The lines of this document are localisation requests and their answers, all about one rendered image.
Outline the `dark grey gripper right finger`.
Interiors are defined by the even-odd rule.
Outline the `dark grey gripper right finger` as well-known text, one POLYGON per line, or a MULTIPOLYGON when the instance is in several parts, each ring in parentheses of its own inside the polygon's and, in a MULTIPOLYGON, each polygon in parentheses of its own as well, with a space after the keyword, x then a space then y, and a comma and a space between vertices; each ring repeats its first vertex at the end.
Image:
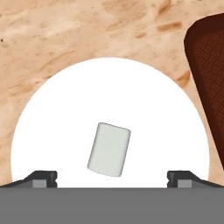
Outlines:
POLYGON ((223 186, 203 180, 194 175, 191 171, 168 171, 167 187, 171 188, 222 188, 223 186))

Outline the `dark brown tray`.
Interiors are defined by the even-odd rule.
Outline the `dark brown tray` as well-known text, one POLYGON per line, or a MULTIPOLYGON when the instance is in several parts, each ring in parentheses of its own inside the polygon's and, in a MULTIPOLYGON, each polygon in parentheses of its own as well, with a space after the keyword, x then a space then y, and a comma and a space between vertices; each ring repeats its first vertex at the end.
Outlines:
POLYGON ((224 13, 193 23, 185 34, 184 46, 224 169, 224 13))

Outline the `white marshmallow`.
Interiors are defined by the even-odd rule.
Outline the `white marshmallow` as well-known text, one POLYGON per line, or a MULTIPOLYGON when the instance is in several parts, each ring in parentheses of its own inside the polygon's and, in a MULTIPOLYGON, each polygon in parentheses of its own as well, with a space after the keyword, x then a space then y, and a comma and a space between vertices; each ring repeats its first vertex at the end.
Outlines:
POLYGON ((120 177, 130 141, 130 130, 98 124, 87 168, 110 177, 120 177))

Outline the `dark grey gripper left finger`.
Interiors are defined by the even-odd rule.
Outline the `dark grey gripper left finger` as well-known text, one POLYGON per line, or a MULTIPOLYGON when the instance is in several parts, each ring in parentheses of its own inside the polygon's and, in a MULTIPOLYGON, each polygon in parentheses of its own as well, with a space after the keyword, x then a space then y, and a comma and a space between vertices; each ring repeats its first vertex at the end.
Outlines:
POLYGON ((24 179, 11 182, 4 187, 19 187, 19 188, 57 188, 56 171, 34 171, 24 179))

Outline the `white round plate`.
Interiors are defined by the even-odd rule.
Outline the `white round plate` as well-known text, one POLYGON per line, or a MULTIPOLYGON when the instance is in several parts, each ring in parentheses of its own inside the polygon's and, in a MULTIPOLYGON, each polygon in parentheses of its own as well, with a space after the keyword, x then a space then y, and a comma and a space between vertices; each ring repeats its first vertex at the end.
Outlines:
POLYGON ((209 173, 207 134, 186 93, 157 69, 131 59, 90 59, 43 84, 14 133, 15 180, 54 170, 60 187, 164 187, 169 171, 209 173), (98 127, 130 135, 125 157, 93 152, 98 127))

